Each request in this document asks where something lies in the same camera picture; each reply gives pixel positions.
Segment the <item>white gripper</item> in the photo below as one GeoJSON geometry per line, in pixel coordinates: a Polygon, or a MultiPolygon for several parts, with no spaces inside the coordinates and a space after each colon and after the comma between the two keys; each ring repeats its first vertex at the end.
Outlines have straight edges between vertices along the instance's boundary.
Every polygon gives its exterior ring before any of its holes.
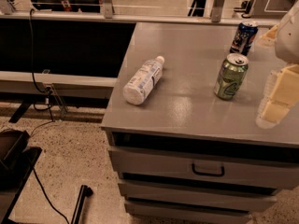
{"type": "MultiPolygon", "coordinates": [[[[279,25],[260,36],[257,44],[263,47],[275,45],[280,60],[299,63],[299,3],[293,5],[279,25]]],[[[256,124],[263,129],[274,128],[298,102],[299,65],[288,64],[280,70],[272,70],[264,86],[256,124]]]]}

